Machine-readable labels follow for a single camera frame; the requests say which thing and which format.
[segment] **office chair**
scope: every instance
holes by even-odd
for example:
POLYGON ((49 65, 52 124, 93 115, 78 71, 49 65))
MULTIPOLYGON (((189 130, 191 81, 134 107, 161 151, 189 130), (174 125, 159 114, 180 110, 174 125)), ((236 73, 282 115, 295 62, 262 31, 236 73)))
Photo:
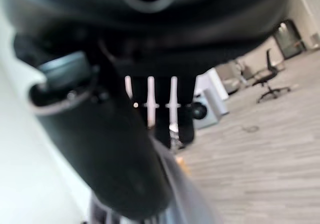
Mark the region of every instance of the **office chair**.
MULTIPOLYGON (((258 100, 257 100, 257 103, 259 104, 266 96, 268 95, 272 95, 274 99, 277 99, 278 98, 278 95, 279 93, 281 93, 281 91, 287 91, 287 92, 291 92, 291 88, 290 87, 283 87, 283 88, 275 88, 275 89, 272 89, 270 86, 269 86, 269 81, 273 78, 275 78, 278 73, 279 73, 279 70, 272 65, 271 63, 271 55, 270 55, 270 52, 271 52, 271 48, 268 49, 266 51, 266 62, 267 62, 267 69, 269 70, 270 74, 269 75, 266 75, 266 76, 263 76, 261 77, 260 79, 257 79, 252 86, 256 86, 256 85, 259 85, 261 84, 262 87, 264 86, 267 86, 268 87, 268 91, 266 93, 264 93, 258 100)), ((261 71, 258 71, 254 76, 260 74, 262 72, 261 71)))

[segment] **glass door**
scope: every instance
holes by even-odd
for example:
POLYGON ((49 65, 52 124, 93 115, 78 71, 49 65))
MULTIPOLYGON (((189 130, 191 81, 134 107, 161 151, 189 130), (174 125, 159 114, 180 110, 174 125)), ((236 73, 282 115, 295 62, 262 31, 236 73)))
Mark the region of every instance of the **glass door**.
POLYGON ((298 30, 291 20, 286 20, 280 24, 274 38, 285 59, 292 58, 306 50, 298 30))

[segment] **chair base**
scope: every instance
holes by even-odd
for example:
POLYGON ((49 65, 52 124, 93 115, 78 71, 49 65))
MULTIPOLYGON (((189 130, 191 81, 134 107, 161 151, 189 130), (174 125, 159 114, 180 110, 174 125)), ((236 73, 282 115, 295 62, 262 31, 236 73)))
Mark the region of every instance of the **chair base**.
POLYGON ((283 88, 276 88, 276 89, 271 89, 269 88, 269 91, 266 92, 265 94, 263 94, 257 101, 256 103, 260 103, 266 96, 268 95, 272 95, 273 99, 277 99, 279 93, 281 93, 281 91, 287 91, 287 92, 291 92, 291 88, 290 87, 283 87, 283 88))

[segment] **gray laminate floor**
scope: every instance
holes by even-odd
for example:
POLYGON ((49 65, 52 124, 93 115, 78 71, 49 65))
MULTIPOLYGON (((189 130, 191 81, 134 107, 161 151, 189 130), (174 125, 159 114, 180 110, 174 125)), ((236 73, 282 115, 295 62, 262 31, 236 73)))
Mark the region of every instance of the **gray laminate floor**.
POLYGON ((320 224, 320 52, 286 66, 270 85, 291 93, 261 104, 260 86, 237 93, 181 154, 226 224, 320 224))

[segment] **washing machine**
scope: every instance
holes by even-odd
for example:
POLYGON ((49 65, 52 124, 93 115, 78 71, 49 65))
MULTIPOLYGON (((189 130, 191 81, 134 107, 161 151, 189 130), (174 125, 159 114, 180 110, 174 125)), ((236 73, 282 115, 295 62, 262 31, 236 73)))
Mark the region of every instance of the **washing machine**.
POLYGON ((222 114, 209 89, 195 94, 192 104, 193 124, 197 130, 219 123, 222 114))

